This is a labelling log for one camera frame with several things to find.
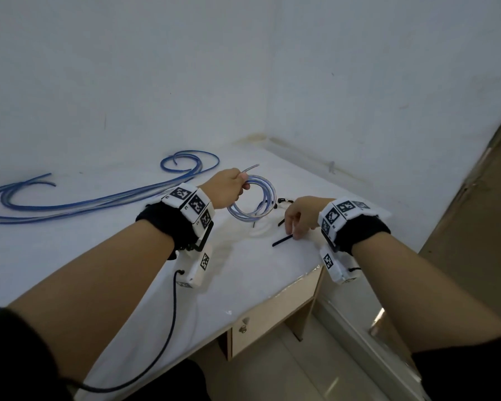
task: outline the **black sleeve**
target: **black sleeve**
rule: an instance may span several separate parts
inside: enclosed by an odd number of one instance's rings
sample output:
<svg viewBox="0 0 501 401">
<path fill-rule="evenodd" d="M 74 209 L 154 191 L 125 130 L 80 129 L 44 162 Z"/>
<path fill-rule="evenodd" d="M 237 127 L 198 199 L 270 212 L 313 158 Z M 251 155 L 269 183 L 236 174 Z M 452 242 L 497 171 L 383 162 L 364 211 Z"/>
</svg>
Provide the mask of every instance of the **black sleeve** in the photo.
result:
<svg viewBox="0 0 501 401">
<path fill-rule="evenodd" d="M 0 399 L 72 400 L 44 341 L 11 310 L 0 308 Z"/>
<path fill-rule="evenodd" d="M 501 338 L 412 355 L 432 401 L 501 399 Z"/>
</svg>

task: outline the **desk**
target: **desk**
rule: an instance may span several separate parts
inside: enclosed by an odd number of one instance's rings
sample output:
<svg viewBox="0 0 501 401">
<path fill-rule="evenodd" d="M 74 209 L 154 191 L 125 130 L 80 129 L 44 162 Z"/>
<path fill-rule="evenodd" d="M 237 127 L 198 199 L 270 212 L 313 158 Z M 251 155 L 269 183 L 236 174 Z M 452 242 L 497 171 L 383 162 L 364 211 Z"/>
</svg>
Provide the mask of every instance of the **desk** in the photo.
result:
<svg viewBox="0 0 501 401">
<path fill-rule="evenodd" d="M 352 195 L 274 154 L 254 145 L 230 145 L 216 150 L 220 169 L 247 168 L 275 186 L 279 197 L 301 195 L 341 197 Z M 171 178 L 157 163 L 162 158 L 148 158 L 134 165 L 94 169 L 56 175 L 57 188 L 37 186 L 22 192 L 18 202 L 50 205 L 100 197 Z M 209 178 L 202 175 L 194 183 Z M 243 210 L 253 209 L 262 199 L 261 189 L 254 186 L 240 198 Z M 0 225 L 0 306 L 44 279 L 56 269 L 102 242 L 133 222 L 146 202 L 107 209 L 70 219 L 18 226 Z M 389 213 L 376 206 L 379 215 Z M 209 242 L 214 256 L 199 289 L 177 288 L 177 320 L 173 337 L 164 355 L 149 373 L 136 384 L 144 385 L 183 357 L 200 349 L 215 337 L 240 322 L 249 310 L 275 297 L 286 287 L 316 270 L 320 262 L 318 248 L 323 238 L 318 231 L 295 242 L 290 239 L 275 248 L 274 241 L 285 236 L 277 223 L 283 210 L 274 210 L 252 228 L 217 211 Z M 172 278 L 175 263 L 161 269 L 145 296 L 119 333 L 100 355 L 85 382 L 96 387 L 118 385 L 141 372 L 163 346 L 173 311 Z M 77 399 L 114 399 L 119 394 L 97 395 L 78 392 Z"/>
</svg>

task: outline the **black wrist strap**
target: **black wrist strap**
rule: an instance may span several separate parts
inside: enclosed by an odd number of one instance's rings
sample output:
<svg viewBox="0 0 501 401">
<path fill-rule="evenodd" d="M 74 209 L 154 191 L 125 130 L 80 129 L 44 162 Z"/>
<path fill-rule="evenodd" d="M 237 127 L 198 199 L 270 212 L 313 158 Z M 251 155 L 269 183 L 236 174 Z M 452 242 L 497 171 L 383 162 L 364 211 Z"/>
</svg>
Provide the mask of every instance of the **black wrist strap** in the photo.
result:
<svg viewBox="0 0 501 401">
<path fill-rule="evenodd" d="M 352 256 L 355 243 L 365 241 L 379 232 L 392 233 L 378 216 L 360 215 L 347 221 L 343 228 L 338 231 L 334 244 L 342 252 L 347 252 Z"/>
<path fill-rule="evenodd" d="M 193 231 L 193 225 L 180 210 L 162 202 L 147 205 L 137 216 L 136 221 L 142 219 L 147 220 L 161 232 L 172 237 L 175 242 L 175 250 L 183 250 L 199 239 Z"/>
</svg>

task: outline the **wrist-mounted device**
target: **wrist-mounted device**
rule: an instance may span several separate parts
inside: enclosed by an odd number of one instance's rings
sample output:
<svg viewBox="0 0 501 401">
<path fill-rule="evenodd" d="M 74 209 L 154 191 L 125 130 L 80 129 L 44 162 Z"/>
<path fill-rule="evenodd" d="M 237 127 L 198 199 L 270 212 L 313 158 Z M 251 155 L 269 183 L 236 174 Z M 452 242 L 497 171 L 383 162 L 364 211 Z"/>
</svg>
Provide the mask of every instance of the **wrist-mounted device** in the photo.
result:
<svg viewBox="0 0 501 401">
<path fill-rule="evenodd" d="M 169 260 L 177 259 L 176 250 L 187 253 L 178 256 L 177 267 L 184 269 L 184 274 L 177 276 L 176 283 L 182 287 L 194 288 L 202 283 L 212 258 L 213 248 L 206 241 L 214 226 L 214 215 L 211 200 L 200 188 L 181 183 L 136 218 L 147 220 L 173 238 L 175 251 Z"/>
<path fill-rule="evenodd" d="M 361 269 L 352 257 L 343 259 L 343 263 L 349 263 L 345 266 L 335 253 L 341 251 L 352 256 L 355 243 L 378 232 L 391 233 L 368 204 L 347 197 L 329 202 L 320 212 L 318 222 L 328 244 L 321 247 L 320 255 L 331 278 L 337 283 L 354 280 L 361 275 Z"/>
</svg>

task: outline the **hand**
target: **hand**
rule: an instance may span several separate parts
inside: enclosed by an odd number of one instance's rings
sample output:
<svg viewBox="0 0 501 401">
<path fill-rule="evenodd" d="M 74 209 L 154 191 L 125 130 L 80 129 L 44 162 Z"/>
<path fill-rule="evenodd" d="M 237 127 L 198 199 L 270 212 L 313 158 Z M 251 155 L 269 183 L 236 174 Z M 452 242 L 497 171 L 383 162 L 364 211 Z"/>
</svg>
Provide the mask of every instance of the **hand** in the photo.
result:
<svg viewBox="0 0 501 401">
<path fill-rule="evenodd" d="M 293 234 L 294 239 L 300 239 L 307 234 L 308 230 L 317 228 L 319 213 L 334 200 L 335 198 L 312 197 L 311 195 L 296 199 L 284 214 L 286 233 Z"/>
<path fill-rule="evenodd" d="M 247 173 L 241 173 L 239 169 L 226 169 L 214 174 L 199 188 L 212 200 L 214 209 L 226 208 L 238 200 L 244 189 L 251 188 L 247 179 Z"/>
</svg>

